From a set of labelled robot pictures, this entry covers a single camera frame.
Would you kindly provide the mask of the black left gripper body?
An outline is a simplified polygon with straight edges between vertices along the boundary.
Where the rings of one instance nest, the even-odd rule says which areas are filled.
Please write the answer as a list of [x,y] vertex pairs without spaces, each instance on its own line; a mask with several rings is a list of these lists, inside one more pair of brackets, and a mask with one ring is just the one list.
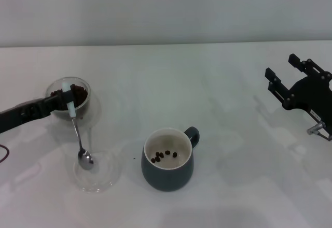
[[30,114],[30,108],[34,101],[28,101],[16,105],[10,109],[1,112],[1,133],[33,121]]

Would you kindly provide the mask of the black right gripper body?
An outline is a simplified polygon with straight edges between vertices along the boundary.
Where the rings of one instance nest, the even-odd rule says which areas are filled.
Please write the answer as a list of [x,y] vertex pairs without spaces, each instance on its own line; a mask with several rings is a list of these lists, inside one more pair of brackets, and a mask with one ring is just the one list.
[[289,90],[288,108],[306,111],[331,135],[331,89],[330,75],[307,76],[296,82]]

